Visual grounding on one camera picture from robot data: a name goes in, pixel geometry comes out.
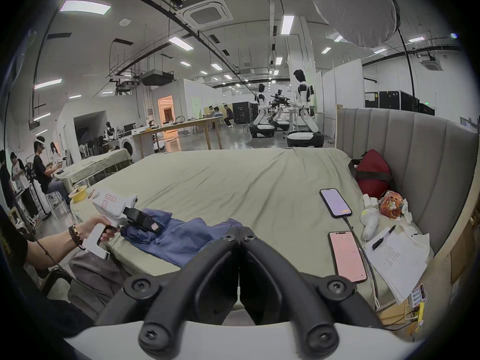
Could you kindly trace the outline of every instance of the gray headboard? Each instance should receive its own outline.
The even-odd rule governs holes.
[[[336,147],[353,159],[370,149],[392,170],[399,193],[435,253],[465,204],[479,137],[460,124],[395,109],[339,108]]]

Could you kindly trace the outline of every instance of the label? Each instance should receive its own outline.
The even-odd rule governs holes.
[[[112,202],[114,202],[114,203],[117,202],[117,198],[114,197],[114,196],[112,196],[112,195],[110,195],[110,194],[108,194],[108,193],[105,194],[105,199],[106,199],[106,200],[110,200],[110,201],[112,201]]]

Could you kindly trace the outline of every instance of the blue cloth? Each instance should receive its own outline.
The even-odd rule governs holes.
[[[242,225],[233,219],[208,226],[201,218],[182,221],[170,212],[145,208],[143,212],[163,227],[159,235],[133,225],[124,226],[121,235],[138,249],[183,267],[210,243],[223,237],[230,227]]]

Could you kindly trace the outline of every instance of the black pen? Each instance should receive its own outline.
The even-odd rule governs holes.
[[[373,243],[373,245],[371,246],[371,250],[372,251],[375,251],[375,249],[378,248],[378,246],[384,242],[384,240],[387,238],[388,235],[390,235],[390,233],[392,233],[392,231],[395,229],[396,225],[394,225],[393,227],[391,227],[387,233],[385,233],[385,236],[379,238],[375,243]]]

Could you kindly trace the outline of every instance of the pink phone screen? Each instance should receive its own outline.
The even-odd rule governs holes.
[[[365,273],[362,258],[352,233],[350,231],[331,232],[329,236],[335,255],[337,273],[352,283],[367,279],[367,273]]]

